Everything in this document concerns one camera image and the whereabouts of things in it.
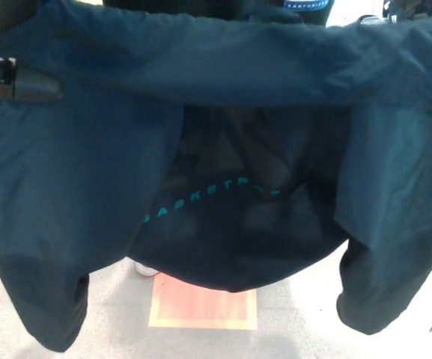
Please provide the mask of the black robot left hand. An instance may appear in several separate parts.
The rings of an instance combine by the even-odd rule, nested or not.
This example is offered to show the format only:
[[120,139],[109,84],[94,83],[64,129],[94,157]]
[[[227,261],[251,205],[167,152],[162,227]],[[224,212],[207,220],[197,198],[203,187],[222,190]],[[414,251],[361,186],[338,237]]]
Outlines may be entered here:
[[0,99],[22,102],[54,102],[63,94],[62,83],[53,76],[0,57]]

